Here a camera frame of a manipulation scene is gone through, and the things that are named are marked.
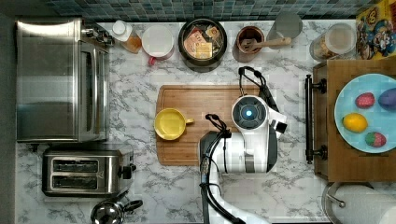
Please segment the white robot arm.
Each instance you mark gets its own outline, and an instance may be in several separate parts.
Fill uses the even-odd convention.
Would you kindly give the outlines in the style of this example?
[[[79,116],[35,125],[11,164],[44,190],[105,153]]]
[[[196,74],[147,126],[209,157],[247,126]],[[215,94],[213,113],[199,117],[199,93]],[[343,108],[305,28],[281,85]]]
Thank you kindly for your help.
[[[271,171],[287,117],[254,95],[238,98],[231,115],[235,133],[217,115],[208,114],[205,118],[218,129],[206,133],[198,143],[204,224],[270,224],[263,217],[227,203],[221,196],[219,178],[222,173]]]

